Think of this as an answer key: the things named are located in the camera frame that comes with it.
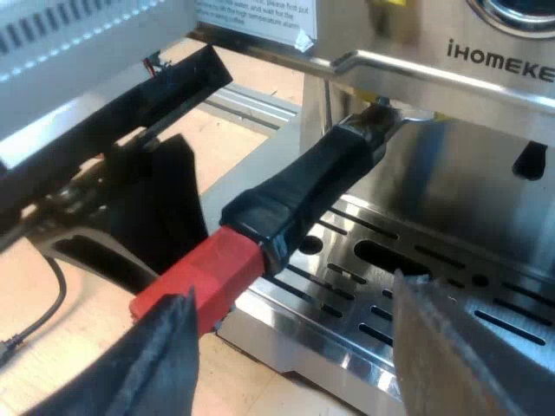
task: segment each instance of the black cable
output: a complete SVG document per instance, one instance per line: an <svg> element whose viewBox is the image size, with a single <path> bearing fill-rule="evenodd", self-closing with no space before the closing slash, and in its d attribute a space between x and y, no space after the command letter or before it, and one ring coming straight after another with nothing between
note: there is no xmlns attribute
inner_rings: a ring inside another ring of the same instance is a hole
<svg viewBox="0 0 555 416"><path fill-rule="evenodd" d="M0 342L0 367L8 361L16 351L16 347L23 342L25 338L39 329L52 315L60 308L66 297L67 285L66 279L63 275L60 265L52 257L42 256L44 260L49 264L52 271L54 271L55 277L60 286L60 291L58 297L55 299L54 303L50 308L35 322L30 324L26 329L24 329L19 334L15 334L7 341Z"/></svg>

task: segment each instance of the red handle wrap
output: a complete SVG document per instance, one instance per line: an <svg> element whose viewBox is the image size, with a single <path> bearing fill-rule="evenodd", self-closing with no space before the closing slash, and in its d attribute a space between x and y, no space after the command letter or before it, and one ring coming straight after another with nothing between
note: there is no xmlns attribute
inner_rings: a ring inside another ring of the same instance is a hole
<svg viewBox="0 0 555 416"><path fill-rule="evenodd" d="M139 320L163 295L187 296L194 288L199 336L227 315L235 300L264 274L264 255L256 243L222 227L148 286L129 306Z"/></svg>

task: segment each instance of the metal bar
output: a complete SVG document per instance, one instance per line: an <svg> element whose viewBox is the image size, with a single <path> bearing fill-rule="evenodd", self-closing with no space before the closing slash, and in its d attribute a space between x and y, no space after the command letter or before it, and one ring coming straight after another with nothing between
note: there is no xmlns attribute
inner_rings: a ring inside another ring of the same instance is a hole
<svg viewBox="0 0 555 416"><path fill-rule="evenodd" d="M221 88L199 108L261 134L275 133L301 112L300 106L237 84Z"/></svg>

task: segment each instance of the warning label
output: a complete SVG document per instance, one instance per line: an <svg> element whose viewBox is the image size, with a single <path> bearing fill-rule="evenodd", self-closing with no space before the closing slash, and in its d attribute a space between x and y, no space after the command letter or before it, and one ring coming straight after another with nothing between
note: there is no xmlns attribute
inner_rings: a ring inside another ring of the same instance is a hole
<svg viewBox="0 0 555 416"><path fill-rule="evenodd" d="M201 22L296 46L317 39L317 0L195 0Z"/></svg>

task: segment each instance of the black handle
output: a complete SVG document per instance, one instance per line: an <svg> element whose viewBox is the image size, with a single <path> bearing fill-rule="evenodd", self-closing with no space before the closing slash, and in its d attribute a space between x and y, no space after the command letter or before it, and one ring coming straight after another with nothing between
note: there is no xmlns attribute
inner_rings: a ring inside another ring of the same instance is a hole
<svg viewBox="0 0 555 416"><path fill-rule="evenodd" d="M334 126L307 153L241 193L220 223L259 243L266 274L279 273L312 225L383 157L382 133Z"/></svg>

